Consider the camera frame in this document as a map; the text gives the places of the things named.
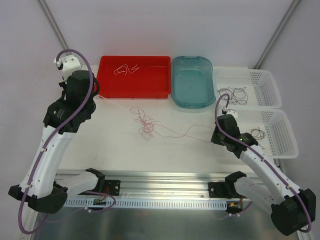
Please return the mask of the teal translucent plastic bin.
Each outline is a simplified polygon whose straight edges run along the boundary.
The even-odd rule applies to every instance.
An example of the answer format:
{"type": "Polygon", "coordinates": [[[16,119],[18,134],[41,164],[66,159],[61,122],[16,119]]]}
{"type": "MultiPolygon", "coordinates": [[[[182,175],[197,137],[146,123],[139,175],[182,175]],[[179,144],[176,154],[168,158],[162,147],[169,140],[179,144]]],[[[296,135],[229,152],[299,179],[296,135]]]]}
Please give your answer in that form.
{"type": "Polygon", "coordinates": [[[201,56],[179,56],[171,62],[171,98],[184,109],[202,109],[216,101],[212,63],[201,56]]]}

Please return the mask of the white perforated basket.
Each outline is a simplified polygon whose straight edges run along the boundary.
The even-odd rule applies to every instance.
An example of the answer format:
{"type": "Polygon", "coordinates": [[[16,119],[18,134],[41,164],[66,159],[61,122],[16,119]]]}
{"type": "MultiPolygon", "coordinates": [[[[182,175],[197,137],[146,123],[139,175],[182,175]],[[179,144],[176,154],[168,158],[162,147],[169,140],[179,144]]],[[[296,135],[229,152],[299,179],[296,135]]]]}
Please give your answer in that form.
{"type": "Polygon", "coordinates": [[[265,155],[273,159],[294,159],[299,155],[298,144],[284,111],[267,107],[230,107],[237,112],[235,119],[241,134],[250,134],[265,155]]]}
{"type": "Polygon", "coordinates": [[[215,68],[213,81],[217,95],[228,94],[231,105],[269,108],[282,106],[276,81],[267,70],[215,68]]]}

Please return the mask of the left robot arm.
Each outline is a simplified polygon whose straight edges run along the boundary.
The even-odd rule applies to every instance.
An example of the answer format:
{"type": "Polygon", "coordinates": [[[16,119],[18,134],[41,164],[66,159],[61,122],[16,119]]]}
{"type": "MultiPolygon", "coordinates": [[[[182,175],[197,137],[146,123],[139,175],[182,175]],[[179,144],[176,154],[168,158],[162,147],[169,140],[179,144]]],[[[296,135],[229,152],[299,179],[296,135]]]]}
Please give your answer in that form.
{"type": "Polygon", "coordinates": [[[96,109],[94,96],[98,88],[90,88],[87,70],[74,71],[63,88],[61,97],[52,103],[45,114],[39,151],[43,155],[29,184],[25,198],[29,208],[36,212],[55,214],[67,198],[91,191],[95,195],[105,189],[105,175],[88,168],[71,179],[55,180],[64,153],[79,130],[80,124],[91,119],[96,109]]]}

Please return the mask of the upper white perforated basket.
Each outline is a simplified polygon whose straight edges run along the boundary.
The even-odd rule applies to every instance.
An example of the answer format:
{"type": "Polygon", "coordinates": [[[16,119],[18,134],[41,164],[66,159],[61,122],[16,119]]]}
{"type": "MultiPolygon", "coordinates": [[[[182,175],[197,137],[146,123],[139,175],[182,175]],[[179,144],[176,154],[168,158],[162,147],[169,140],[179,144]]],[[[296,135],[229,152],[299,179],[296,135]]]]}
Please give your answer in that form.
{"type": "Polygon", "coordinates": [[[282,106],[276,81],[267,70],[215,68],[213,81],[217,95],[228,94],[231,105],[269,108],[282,106]]]}

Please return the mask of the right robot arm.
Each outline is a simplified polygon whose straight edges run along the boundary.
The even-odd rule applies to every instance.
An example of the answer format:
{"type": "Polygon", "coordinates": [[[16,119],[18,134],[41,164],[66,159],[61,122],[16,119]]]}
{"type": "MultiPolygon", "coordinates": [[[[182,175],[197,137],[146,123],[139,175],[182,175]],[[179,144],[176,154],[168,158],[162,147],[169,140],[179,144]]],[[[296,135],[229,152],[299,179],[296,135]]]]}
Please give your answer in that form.
{"type": "Polygon", "coordinates": [[[215,117],[211,142],[226,147],[227,151],[249,166],[264,184],[256,185],[245,173],[237,171],[228,175],[222,186],[214,190],[216,195],[224,198],[239,195],[250,199],[270,215],[274,226],[285,236],[312,230],[316,218],[314,192],[309,188],[302,189],[279,170],[250,133],[240,132],[233,115],[215,117]]]}

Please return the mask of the red plastic bin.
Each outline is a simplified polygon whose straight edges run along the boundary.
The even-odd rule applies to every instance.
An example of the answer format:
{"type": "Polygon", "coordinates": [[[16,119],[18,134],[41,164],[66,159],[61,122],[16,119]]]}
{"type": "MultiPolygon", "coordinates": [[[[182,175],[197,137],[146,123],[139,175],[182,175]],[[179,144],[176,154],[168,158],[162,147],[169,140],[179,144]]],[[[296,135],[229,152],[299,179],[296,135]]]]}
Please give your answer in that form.
{"type": "Polygon", "coordinates": [[[96,79],[107,99],[166,99],[171,93],[169,56],[100,58],[96,79]]]}

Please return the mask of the left aluminium frame post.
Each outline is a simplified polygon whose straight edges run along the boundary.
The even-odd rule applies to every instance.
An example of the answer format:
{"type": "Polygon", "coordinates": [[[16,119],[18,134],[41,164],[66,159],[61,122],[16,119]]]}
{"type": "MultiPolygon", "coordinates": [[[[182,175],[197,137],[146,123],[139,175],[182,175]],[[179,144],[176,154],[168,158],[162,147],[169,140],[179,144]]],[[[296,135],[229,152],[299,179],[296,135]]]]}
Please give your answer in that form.
{"type": "Polygon", "coordinates": [[[41,8],[46,20],[48,21],[51,29],[54,32],[55,37],[57,38],[60,46],[62,47],[63,53],[58,57],[58,59],[62,58],[62,57],[66,57],[68,55],[74,55],[72,52],[68,51],[69,46],[68,46],[68,44],[67,44],[67,42],[66,42],[66,40],[65,40],[65,38],[64,38],[64,36],[63,36],[58,24],[57,24],[53,14],[52,14],[52,11],[49,8],[49,5],[47,4],[47,1],[46,0],[37,0],[36,2],[40,6],[40,8],[41,8]]]}

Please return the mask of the aluminium mounting rail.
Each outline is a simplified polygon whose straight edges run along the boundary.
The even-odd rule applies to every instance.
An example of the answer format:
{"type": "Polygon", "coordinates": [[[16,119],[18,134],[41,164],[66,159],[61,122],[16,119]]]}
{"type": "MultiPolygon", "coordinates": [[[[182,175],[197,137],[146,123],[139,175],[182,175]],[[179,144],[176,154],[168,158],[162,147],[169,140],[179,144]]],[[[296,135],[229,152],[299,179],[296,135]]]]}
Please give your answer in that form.
{"type": "Polygon", "coordinates": [[[138,172],[105,170],[119,180],[118,199],[210,200],[209,182],[223,182],[228,173],[138,172]]]}

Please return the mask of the right aluminium frame post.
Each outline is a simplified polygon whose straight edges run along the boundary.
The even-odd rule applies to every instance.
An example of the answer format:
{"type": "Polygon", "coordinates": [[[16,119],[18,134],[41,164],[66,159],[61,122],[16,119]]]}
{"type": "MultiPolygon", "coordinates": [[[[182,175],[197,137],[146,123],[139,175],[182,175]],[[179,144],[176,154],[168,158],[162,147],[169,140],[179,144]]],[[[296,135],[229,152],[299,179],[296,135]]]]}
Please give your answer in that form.
{"type": "Polygon", "coordinates": [[[277,27],[275,28],[272,36],[268,40],[265,48],[263,49],[260,57],[258,58],[256,64],[254,65],[254,69],[255,70],[260,69],[262,67],[262,65],[264,64],[264,62],[266,61],[266,59],[268,58],[268,56],[272,52],[272,49],[276,45],[279,37],[283,33],[285,27],[289,23],[290,19],[294,15],[295,11],[297,10],[297,8],[301,4],[301,2],[302,2],[302,0],[292,0],[290,2],[287,10],[285,11],[284,15],[282,16],[282,18],[281,18],[280,22],[278,23],[277,27]]]}

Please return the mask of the aluminium frame post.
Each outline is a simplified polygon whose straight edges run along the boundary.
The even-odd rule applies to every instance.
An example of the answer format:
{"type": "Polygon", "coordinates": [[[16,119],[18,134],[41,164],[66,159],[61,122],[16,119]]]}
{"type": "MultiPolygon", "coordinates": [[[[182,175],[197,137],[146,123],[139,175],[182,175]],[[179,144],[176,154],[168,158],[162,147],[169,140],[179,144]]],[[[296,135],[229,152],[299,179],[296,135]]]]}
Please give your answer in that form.
{"type": "Polygon", "coordinates": [[[46,0],[37,0],[36,2],[40,6],[40,8],[41,8],[46,20],[48,21],[51,29],[54,32],[55,37],[57,38],[60,46],[62,47],[63,53],[58,57],[58,59],[62,58],[62,57],[66,57],[68,55],[74,55],[72,52],[68,51],[69,46],[68,46],[68,44],[67,44],[67,42],[66,42],[66,40],[65,40],[65,38],[64,38],[64,36],[63,36],[58,24],[57,24],[53,14],[52,14],[52,11],[49,8],[49,5],[47,4],[47,1],[46,0]]]}
{"type": "Polygon", "coordinates": [[[272,36],[268,40],[265,48],[263,49],[260,57],[258,58],[256,64],[254,65],[254,69],[255,70],[260,69],[262,67],[262,65],[264,64],[264,62],[266,61],[266,59],[268,58],[268,56],[272,52],[272,49],[276,45],[279,37],[283,33],[285,27],[289,23],[290,19],[294,15],[295,11],[297,10],[297,8],[301,4],[301,2],[302,2],[302,0],[292,0],[290,2],[287,10],[285,11],[284,15],[282,16],[282,18],[281,18],[280,22],[278,23],[277,27],[275,28],[272,36]]]}

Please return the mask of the lower white perforated basket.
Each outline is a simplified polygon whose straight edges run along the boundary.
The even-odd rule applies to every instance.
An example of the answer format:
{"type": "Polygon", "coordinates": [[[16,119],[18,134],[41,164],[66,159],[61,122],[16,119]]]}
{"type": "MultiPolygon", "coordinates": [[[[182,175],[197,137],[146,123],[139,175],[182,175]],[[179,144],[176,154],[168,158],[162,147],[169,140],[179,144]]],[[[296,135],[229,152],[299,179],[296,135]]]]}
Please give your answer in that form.
{"type": "Polygon", "coordinates": [[[298,144],[284,111],[267,107],[230,107],[237,112],[235,119],[241,134],[250,134],[265,155],[273,159],[294,159],[299,155],[298,144]]]}

